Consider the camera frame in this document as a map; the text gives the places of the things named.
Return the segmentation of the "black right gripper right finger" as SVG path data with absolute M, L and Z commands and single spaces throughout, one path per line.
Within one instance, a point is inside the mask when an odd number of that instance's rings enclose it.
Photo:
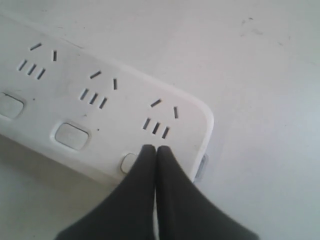
M 161 240 L 259 239 L 196 188 L 168 146 L 157 149 L 156 205 Z

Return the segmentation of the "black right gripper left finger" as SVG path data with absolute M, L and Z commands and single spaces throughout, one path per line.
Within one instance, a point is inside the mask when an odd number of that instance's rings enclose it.
M 123 181 L 58 240 L 153 240 L 156 149 L 144 145 Z

